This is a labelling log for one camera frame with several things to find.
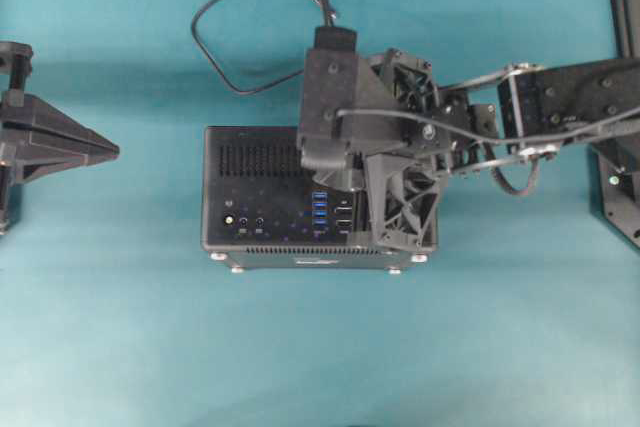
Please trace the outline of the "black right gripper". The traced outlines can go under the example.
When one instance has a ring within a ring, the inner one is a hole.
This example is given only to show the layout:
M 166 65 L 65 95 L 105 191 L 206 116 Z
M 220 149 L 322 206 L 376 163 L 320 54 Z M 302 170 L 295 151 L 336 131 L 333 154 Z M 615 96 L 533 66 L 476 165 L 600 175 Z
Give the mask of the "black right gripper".
M 429 62 L 389 49 L 367 58 L 391 88 L 399 108 L 376 116 L 404 121 L 405 145 L 360 158 L 367 143 L 298 134 L 301 166 L 322 186 L 367 190 L 372 240 L 390 250 L 434 250 L 438 245 L 440 182 L 498 167 L 489 138 L 495 114 L 470 103 L 470 87 L 440 87 Z

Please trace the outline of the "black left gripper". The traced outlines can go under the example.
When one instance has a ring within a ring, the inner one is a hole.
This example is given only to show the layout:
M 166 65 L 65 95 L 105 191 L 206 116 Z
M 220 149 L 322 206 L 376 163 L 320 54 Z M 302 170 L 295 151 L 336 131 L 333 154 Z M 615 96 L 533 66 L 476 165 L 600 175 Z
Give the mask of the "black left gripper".
M 119 147 L 37 96 L 25 94 L 32 47 L 1 42 L 1 232 L 10 223 L 10 188 L 46 175 L 112 161 Z

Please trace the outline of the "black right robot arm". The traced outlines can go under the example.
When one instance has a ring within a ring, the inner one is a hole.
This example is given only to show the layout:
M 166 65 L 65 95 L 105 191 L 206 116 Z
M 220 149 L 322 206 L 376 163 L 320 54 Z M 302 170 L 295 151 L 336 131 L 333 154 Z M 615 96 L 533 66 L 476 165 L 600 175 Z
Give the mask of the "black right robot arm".
M 452 176 L 488 170 L 525 196 L 542 159 L 567 145 L 639 132 L 639 63 L 511 64 L 440 86 L 429 62 L 391 49 L 368 58 L 313 48 L 303 73 L 297 144 L 318 183 L 354 191 L 365 222 L 354 245 L 426 254 Z

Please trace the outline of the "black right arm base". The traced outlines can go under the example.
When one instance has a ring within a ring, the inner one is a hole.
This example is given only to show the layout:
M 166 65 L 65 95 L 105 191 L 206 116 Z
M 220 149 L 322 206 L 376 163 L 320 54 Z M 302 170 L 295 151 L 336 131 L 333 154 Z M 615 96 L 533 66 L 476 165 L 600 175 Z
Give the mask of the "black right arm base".
M 639 247 L 639 135 L 604 140 L 592 146 L 597 156 L 605 218 Z

